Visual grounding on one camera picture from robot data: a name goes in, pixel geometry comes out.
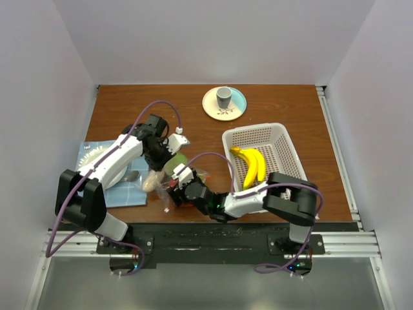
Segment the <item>clear orange zip bag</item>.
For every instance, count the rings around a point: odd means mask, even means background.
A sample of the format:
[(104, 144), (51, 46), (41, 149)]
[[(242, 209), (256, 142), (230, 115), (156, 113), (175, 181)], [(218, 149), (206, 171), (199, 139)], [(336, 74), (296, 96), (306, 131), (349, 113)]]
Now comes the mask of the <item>clear orange zip bag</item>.
[(156, 192), (164, 203), (165, 210), (171, 206), (193, 205), (207, 214), (207, 201), (212, 193), (205, 184), (205, 175), (192, 165), (192, 160), (178, 152), (169, 152), (154, 157), (144, 155), (150, 171), (141, 182), (141, 189)]

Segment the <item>yellow fake banana bunch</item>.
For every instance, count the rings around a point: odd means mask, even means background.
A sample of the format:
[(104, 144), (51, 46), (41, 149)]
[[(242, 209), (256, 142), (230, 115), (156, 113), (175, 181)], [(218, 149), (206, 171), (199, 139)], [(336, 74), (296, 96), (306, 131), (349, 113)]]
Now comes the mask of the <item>yellow fake banana bunch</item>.
[(255, 181), (262, 183), (267, 175), (267, 166), (264, 156), (257, 149), (241, 149), (233, 146), (230, 148), (230, 153), (238, 158), (241, 158), (247, 163), (248, 170), (243, 180), (243, 190), (251, 188)]

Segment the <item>red fake apple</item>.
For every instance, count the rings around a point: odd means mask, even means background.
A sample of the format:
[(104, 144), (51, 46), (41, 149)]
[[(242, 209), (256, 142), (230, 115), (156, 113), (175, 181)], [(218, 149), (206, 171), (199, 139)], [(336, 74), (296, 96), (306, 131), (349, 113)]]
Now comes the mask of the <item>red fake apple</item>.
[(170, 180), (169, 187), (174, 188), (178, 183), (178, 180)]

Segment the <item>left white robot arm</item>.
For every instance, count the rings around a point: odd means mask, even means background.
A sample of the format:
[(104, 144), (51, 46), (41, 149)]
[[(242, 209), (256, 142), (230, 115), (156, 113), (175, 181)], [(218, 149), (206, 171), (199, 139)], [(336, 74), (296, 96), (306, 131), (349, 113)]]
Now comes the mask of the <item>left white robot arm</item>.
[(153, 171), (163, 170), (188, 144), (181, 127), (174, 133), (169, 133), (168, 128), (168, 122), (154, 114), (144, 123), (136, 120), (96, 159), (80, 169), (65, 170), (59, 177), (52, 232), (56, 233), (61, 221), (66, 220), (80, 231), (106, 239), (117, 252), (129, 252), (134, 245), (133, 229), (108, 213), (105, 190), (139, 157)]

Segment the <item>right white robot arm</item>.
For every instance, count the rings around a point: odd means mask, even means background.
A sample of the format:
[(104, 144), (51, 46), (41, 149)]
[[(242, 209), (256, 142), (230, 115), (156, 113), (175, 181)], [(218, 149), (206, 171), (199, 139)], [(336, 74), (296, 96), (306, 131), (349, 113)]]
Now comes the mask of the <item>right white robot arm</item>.
[(174, 178), (166, 190), (174, 204), (194, 206), (211, 219), (226, 223), (246, 214), (268, 211), (290, 224), (288, 248), (296, 254), (310, 247), (313, 228), (323, 195), (312, 182), (272, 172), (268, 180), (241, 192), (213, 192), (196, 173), (183, 183)]

